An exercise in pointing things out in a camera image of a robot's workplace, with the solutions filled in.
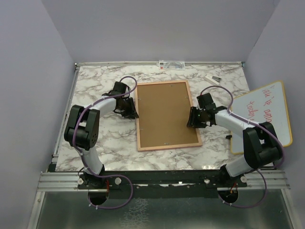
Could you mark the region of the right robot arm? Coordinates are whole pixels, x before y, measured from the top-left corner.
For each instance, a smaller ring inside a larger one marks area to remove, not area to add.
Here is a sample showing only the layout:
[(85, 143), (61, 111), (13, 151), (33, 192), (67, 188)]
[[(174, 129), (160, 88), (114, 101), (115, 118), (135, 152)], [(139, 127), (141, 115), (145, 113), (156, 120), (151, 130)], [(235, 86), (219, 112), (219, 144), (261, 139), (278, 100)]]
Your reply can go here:
[(217, 107), (210, 93), (199, 95), (197, 102), (198, 106), (190, 109), (187, 127), (218, 125), (243, 140), (244, 154), (220, 168), (219, 181), (223, 186), (232, 185), (239, 175), (283, 159), (284, 148), (270, 122), (250, 122), (230, 112), (225, 106)]

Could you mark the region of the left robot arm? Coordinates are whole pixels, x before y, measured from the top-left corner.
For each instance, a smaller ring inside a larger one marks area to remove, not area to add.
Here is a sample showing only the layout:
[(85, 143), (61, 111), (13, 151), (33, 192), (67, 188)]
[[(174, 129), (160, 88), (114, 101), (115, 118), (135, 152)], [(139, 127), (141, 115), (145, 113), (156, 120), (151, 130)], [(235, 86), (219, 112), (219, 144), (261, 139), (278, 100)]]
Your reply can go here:
[(135, 89), (122, 82), (115, 82), (113, 89), (104, 93), (99, 100), (88, 106), (71, 107), (64, 131), (64, 140), (79, 153), (83, 162), (84, 184), (101, 188), (105, 184), (104, 164), (100, 161), (96, 143), (99, 135), (100, 118), (114, 112), (124, 119), (136, 119), (138, 114), (130, 93)]

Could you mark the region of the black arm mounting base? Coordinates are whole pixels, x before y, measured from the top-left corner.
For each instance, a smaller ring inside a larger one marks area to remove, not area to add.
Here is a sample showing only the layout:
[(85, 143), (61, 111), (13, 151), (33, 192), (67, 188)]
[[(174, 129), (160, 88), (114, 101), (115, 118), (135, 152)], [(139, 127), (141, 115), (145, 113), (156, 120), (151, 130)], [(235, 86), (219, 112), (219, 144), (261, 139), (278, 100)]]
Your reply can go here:
[(216, 198), (217, 190), (246, 187), (241, 175), (225, 177), (219, 170), (104, 171), (102, 178), (82, 174), (78, 189), (111, 198)]

